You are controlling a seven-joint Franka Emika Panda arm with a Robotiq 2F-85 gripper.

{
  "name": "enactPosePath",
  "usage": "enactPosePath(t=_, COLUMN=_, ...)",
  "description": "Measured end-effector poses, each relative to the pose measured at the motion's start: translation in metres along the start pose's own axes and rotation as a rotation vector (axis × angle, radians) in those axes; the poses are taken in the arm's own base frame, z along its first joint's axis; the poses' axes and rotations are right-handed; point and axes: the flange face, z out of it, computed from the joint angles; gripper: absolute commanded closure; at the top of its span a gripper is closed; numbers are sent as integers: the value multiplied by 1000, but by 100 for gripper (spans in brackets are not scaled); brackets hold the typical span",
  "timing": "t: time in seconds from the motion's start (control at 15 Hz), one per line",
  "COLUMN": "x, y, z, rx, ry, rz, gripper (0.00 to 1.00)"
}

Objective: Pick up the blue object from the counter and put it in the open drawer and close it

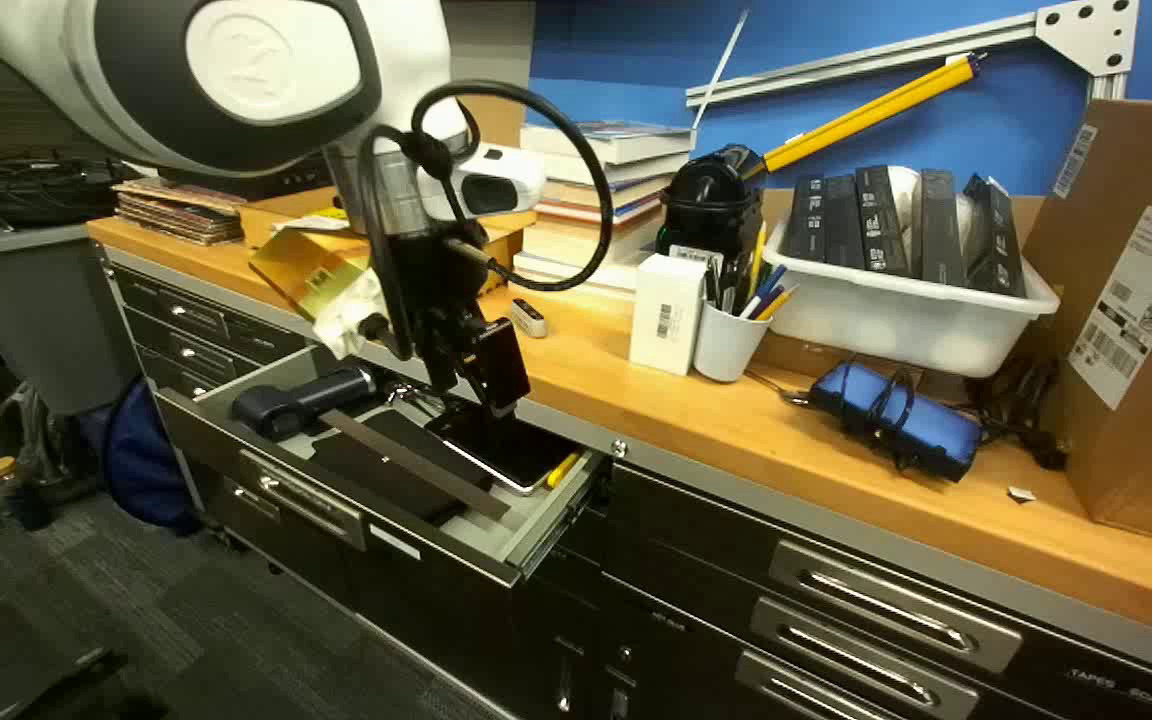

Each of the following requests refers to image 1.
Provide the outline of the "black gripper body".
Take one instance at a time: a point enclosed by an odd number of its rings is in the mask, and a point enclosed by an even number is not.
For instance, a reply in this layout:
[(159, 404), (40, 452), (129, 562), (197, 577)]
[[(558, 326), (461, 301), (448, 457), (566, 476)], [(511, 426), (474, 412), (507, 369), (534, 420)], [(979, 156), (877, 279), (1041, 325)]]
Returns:
[(527, 390), (515, 326), (480, 311), (490, 258), (474, 221), (384, 234), (372, 243), (372, 267), (392, 315), (392, 353), (420, 357), (434, 390), (464, 379), (485, 407), (511, 407)]

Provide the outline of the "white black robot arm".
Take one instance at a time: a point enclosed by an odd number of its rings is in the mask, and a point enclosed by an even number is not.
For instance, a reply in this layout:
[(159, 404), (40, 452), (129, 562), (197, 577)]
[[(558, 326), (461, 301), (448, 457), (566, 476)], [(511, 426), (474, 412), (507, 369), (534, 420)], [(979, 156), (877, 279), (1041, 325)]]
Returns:
[(415, 357), (507, 407), (520, 341), (480, 311), (485, 221), (541, 170), (480, 138), (439, 0), (0, 0), (0, 65), (119, 160), (257, 181), (325, 160), (366, 263), (312, 311), (325, 346)]

